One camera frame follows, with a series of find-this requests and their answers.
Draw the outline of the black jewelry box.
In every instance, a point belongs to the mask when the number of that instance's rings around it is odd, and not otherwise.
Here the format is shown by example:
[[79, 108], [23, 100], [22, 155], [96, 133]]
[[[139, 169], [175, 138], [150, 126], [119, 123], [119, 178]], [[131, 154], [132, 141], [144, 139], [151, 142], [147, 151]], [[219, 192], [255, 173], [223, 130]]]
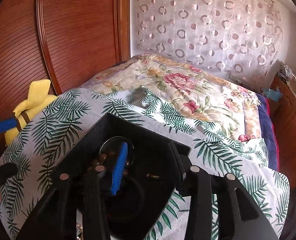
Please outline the black jewelry box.
[[[175, 189], [167, 138], [112, 114], [102, 116], [53, 172], [64, 223], [84, 239], [165, 239], [184, 198]], [[127, 162], [119, 191], [112, 172], [123, 142]]]

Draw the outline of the palm leaf print cloth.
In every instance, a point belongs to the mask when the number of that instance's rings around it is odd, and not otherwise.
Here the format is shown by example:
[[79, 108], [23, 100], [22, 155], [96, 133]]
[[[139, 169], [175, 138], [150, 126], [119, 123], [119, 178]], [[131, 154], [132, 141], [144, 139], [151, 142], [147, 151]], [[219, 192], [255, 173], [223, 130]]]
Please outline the palm leaf print cloth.
[[263, 138], [231, 139], [230, 124], [186, 118], [147, 88], [101, 95], [72, 89], [50, 103], [8, 146], [0, 163], [18, 165], [19, 173], [2, 187], [0, 216], [15, 239], [37, 201], [51, 186], [51, 172], [105, 114], [128, 121], [135, 149], [156, 164], [164, 155], [144, 129], [190, 147], [195, 165], [214, 175], [233, 173], [253, 196], [275, 233], [280, 235], [289, 204], [289, 181], [270, 168], [272, 157]]

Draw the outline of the yellow plush toy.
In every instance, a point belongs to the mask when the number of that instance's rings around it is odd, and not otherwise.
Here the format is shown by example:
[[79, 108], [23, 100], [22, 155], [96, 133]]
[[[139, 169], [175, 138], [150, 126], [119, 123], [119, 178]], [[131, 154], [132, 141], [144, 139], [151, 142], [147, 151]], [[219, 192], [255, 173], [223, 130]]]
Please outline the yellow plush toy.
[[27, 99], [20, 102], [13, 110], [13, 114], [16, 118], [16, 126], [4, 133], [7, 146], [13, 142], [21, 130], [24, 129], [38, 113], [57, 98], [56, 95], [48, 94], [50, 85], [51, 81], [49, 79], [33, 81], [30, 84]]

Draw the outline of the floral quilt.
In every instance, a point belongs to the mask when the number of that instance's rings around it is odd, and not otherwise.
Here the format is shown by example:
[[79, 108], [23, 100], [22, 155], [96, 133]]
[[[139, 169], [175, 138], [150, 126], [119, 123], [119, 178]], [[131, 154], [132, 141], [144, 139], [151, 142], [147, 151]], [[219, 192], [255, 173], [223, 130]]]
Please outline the floral quilt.
[[145, 87], [185, 117], [213, 121], [228, 138], [262, 136], [258, 96], [187, 63], [158, 54], [139, 54], [95, 74], [81, 88], [101, 94]]

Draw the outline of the blue blanket with red trim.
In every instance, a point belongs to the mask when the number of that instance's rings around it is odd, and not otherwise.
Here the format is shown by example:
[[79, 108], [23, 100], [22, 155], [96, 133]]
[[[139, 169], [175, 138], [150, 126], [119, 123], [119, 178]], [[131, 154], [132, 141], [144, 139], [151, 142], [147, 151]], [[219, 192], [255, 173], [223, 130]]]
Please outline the blue blanket with red trim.
[[279, 171], [279, 145], [275, 137], [274, 125], [270, 118], [270, 107], [268, 99], [260, 94], [256, 94], [260, 105], [258, 114], [261, 126], [261, 136], [267, 146], [268, 167], [272, 170]]

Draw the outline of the blue paper item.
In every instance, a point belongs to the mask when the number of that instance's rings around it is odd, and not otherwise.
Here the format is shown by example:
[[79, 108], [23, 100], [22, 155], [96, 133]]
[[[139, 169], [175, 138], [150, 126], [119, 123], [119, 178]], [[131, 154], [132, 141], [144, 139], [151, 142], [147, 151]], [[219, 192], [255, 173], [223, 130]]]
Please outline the blue paper item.
[[274, 102], [278, 102], [282, 97], [282, 94], [278, 88], [276, 90], [264, 88], [262, 89], [262, 95]]

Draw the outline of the red-brown wooden wardrobe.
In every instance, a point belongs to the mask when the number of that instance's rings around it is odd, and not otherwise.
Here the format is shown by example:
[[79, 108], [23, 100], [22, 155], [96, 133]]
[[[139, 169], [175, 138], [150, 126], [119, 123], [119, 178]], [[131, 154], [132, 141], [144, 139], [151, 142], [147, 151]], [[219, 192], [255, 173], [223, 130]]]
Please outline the red-brown wooden wardrobe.
[[59, 95], [130, 58], [130, 0], [0, 0], [0, 120], [32, 81]]

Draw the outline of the wooden side cabinet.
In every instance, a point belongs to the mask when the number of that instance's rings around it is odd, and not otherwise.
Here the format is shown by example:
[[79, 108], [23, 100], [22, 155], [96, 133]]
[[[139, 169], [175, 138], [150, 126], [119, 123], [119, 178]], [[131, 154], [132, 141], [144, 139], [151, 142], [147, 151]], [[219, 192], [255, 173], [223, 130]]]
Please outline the wooden side cabinet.
[[285, 174], [292, 189], [296, 188], [296, 97], [287, 84], [275, 75], [270, 86], [279, 89], [282, 97], [272, 114], [275, 136], [279, 145], [279, 170]]

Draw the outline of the sheer circle pattern curtain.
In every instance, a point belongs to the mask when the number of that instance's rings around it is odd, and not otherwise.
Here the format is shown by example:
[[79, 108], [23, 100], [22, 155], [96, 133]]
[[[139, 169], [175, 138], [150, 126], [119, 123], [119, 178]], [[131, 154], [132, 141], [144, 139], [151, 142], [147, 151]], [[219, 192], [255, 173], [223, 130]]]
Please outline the sheer circle pattern curtain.
[[266, 73], [283, 32], [273, 0], [136, 0], [137, 44], [199, 68]]

